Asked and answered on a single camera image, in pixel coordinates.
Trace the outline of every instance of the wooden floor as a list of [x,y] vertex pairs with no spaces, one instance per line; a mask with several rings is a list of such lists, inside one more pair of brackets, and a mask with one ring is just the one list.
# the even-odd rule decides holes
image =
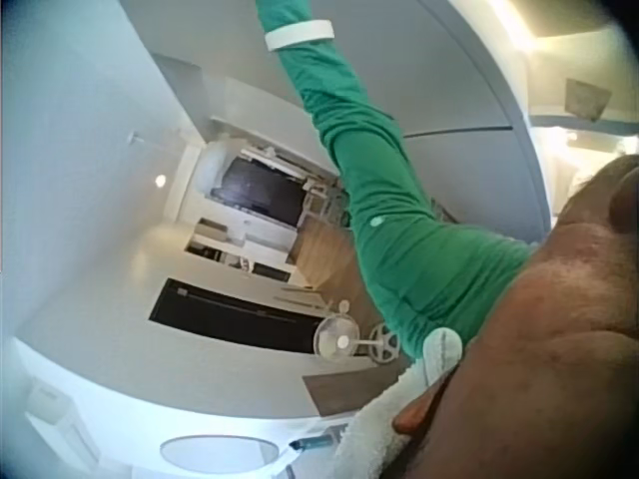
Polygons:
[[307,217],[293,246],[294,263],[309,284],[320,292],[332,310],[342,299],[350,301],[349,314],[359,324],[361,336],[382,322],[359,273],[351,232]]

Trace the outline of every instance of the white cabinet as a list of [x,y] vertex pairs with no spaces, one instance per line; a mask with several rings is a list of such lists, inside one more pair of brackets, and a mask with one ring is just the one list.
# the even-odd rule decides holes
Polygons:
[[545,235],[547,202],[511,131],[463,132],[406,141],[426,191],[460,222],[520,240]]

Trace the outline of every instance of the green shirt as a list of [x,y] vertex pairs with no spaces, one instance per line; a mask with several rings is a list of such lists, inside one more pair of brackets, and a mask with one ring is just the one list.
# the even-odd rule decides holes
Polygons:
[[[310,20],[308,0],[258,0],[265,31]],[[530,247],[435,217],[394,120],[372,106],[332,41],[278,51],[339,168],[366,288],[404,351],[421,357],[435,328],[464,343],[530,256]]]

